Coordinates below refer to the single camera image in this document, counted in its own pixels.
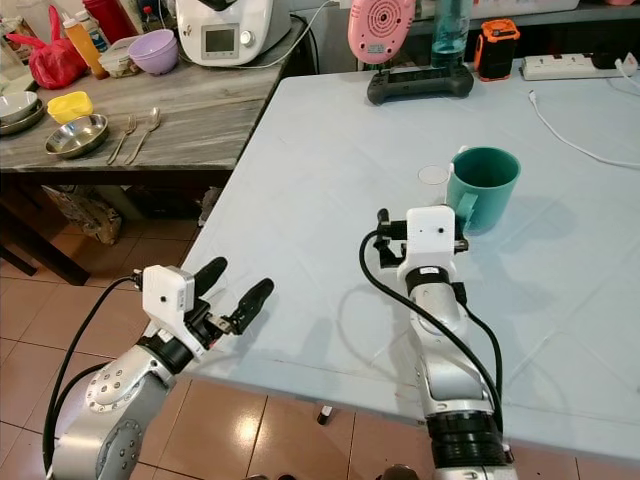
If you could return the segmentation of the purple bowl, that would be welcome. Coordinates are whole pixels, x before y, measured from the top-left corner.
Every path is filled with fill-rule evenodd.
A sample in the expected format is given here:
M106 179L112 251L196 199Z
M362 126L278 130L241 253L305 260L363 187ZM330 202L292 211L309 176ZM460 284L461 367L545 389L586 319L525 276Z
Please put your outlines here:
M179 45L173 29L155 29L128 47L129 58L152 76L163 76L177 67Z

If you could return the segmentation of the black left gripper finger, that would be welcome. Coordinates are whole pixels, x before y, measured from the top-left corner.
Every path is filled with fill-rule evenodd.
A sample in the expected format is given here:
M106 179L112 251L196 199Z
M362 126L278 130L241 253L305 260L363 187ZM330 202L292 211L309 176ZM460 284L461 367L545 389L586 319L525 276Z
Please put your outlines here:
M264 278L259 283L253 285L250 291L244 293L239 301L236 310L230 314L230 326L236 335L246 332L248 325L259 316L270 294L274 291L274 282L270 278Z
M218 280L227 270L228 261L225 257L215 257L204 268L195 274L195 296L205 297L211 287L214 287Z

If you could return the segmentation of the grey plastic bag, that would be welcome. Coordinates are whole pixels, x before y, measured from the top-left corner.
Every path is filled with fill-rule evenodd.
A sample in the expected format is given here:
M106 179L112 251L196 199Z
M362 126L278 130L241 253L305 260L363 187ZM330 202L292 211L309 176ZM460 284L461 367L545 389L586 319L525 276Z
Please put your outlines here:
M200 228L204 228L206 221L209 220L212 207L215 206L216 201L219 200L221 193L223 193L224 189L221 187L210 187L205 192L204 197L201 200L201 212L198 215L197 225Z

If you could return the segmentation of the red canister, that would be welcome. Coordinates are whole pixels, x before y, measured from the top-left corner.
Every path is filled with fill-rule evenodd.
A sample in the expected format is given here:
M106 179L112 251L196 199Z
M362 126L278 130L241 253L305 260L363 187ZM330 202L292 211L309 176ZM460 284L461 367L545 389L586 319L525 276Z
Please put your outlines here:
M82 3L113 44L122 38L137 36L136 28L120 0L82 0Z

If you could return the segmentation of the steel spoon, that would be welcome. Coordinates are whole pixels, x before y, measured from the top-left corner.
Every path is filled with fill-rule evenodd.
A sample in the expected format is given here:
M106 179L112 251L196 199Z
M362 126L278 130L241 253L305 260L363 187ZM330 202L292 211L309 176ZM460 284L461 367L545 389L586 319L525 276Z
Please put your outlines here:
M160 127L161 123L163 123L163 114L161 114L160 109L159 108L152 109L150 113L150 122L148 122L148 127L145 133L143 133L141 140L138 141L136 147L134 147L134 150L131 156L129 156L127 161L125 161L125 164L132 165L134 163L134 160L136 160L138 154L140 154L141 148L145 146L147 138L150 137L150 134L152 132L155 132L156 129Z

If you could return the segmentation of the steel fork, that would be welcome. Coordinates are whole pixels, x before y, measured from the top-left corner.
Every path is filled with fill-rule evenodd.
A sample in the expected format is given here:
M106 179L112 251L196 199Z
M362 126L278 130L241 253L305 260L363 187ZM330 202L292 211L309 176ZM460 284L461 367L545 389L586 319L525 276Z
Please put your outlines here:
M111 155L109 156L109 159L108 159L108 165L113 165L115 163L116 157L118 157L119 152L122 151L124 142L128 140L128 137L131 136L131 134L134 131L136 131L136 128L137 128L136 115L129 114L127 118L127 124L125 124L124 132L120 134L120 138L118 141L116 141L114 150L111 151Z

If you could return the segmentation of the stacked steel bowls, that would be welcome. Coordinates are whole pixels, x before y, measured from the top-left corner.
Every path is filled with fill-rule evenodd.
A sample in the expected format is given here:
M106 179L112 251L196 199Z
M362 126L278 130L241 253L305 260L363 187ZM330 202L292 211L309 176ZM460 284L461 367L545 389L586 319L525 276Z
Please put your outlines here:
M35 92L4 93L0 97L1 136L5 136L19 122L35 114L38 108L40 108L40 97Z

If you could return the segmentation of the white power strip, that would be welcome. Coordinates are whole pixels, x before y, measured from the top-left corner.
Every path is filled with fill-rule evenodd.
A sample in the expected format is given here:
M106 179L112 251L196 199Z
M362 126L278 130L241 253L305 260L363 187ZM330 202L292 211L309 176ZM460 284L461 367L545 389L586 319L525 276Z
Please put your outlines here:
M525 81L566 81L605 78L614 73L614 68L598 68L586 54L536 55L524 59L520 73Z

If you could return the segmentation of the teal mug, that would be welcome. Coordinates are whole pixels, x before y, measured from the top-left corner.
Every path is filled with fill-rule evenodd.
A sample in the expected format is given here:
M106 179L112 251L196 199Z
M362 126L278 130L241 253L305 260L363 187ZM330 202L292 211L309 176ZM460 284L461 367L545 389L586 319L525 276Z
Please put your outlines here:
M495 147L462 147L451 160L445 204L454 211L461 230L490 230L502 218L520 178L515 155Z

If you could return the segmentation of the teal water bottle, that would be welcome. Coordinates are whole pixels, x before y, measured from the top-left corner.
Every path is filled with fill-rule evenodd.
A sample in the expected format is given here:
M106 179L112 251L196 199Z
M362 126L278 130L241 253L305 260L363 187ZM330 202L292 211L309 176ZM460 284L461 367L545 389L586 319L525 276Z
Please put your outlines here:
M431 68L445 69L463 64L474 0L436 0Z

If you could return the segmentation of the stone top dark wood table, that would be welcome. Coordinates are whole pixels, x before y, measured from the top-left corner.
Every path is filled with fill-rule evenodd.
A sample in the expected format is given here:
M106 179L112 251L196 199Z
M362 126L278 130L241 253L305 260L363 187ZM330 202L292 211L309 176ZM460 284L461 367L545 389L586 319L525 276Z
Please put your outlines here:
M305 45L305 27L271 47L251 69L209 68L180 61L164 76L138 74L118 79L78 79L69 92L84 91L96 113L109 119L104 146L78 159L46 154L45 143L59 124L44 118L26 132L0 141L1 191L26 186L223 187L236 168L271 93L282 77L305 67L292 58ZM150 113L163 123L150 134L132 165L125 164L145 133ZM129 114L137 128L113 165L108 159Z

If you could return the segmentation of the white kitchen appliance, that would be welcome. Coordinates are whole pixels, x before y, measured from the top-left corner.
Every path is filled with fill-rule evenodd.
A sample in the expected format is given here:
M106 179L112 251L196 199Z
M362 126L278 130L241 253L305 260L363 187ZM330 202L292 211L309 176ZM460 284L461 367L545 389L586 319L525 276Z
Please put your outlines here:
M241 67L291 31L274 0L175 0L175 19L180 47L201 67Z

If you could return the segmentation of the clear plastic food container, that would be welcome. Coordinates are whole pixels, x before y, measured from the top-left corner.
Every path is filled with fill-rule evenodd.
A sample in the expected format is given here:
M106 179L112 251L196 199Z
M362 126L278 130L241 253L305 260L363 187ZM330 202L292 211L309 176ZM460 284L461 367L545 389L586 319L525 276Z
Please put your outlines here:
M131 55L128 54L129 46L137 38L138 36L120 38L109 47L108 51L102 52L100 55L99 63L111 78L137 76L138 73L141 73L141 69L137 67Z

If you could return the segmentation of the red plastic bag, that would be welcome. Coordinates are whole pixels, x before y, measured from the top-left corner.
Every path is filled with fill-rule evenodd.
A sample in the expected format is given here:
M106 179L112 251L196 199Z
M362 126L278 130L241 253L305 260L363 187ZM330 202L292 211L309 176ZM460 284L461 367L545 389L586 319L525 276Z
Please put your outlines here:
M76 51L76 46L69 38L61 35L58 29L52 32L50 42L17 33L9 33L5 38L15 44L32 47L28 56L29 72L38 86L45 90L63 90L88 70L82 56Z

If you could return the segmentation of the orange black device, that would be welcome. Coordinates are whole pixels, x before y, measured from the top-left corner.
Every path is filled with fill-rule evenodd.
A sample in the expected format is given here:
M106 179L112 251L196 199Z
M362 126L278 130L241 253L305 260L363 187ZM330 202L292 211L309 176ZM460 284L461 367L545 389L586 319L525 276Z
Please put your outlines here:
M520 32L512 19L485 20L477 37L476 77L481 82L504 81L512 72Z

